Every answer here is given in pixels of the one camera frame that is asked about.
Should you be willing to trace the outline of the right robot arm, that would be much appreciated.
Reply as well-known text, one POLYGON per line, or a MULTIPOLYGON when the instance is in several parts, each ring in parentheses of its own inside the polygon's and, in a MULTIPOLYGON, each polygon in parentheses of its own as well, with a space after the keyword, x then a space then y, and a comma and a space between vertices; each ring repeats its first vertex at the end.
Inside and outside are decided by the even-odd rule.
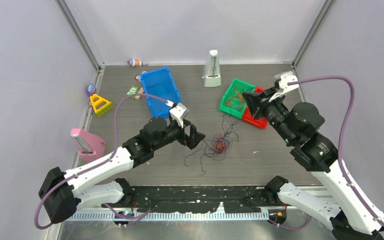
POLYGON ((243 99, 255 119, 265 118, 288 147, 291 155, 316 177, 335 202, 321 200, 296 187, 286 178, 275 176, 265 186, 271 205, 294 206, 323 223, 338 240, 380 240, 384 231, 384 212, 364 194, 356 195, 356 184, 335 145, 321 133, 324 118, 315 105, 299 102, 287 109, 283 98, 271 100, 273 90, 244 92, 243 99))

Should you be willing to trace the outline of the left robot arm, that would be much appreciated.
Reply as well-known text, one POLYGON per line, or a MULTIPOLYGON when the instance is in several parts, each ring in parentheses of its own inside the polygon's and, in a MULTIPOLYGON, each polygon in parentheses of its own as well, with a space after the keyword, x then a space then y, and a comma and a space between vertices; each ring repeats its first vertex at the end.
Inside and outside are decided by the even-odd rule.
POLYGON ((134 191, 124 178, 108 183, 100 182, 115 174, 136 168, 154 157, 155 151, 173 143, 194 149, 204 140, 205 134, 197 131, 190 121, 180 126, 176 120, 166 121, 153 117, 139 131, 115 151, 77 168, 62 171, 59 167, 48 171, 38 191, 40 204, 51 224, 58 224, 77 210, 101 204, 118 203, 128 207, 134 191))

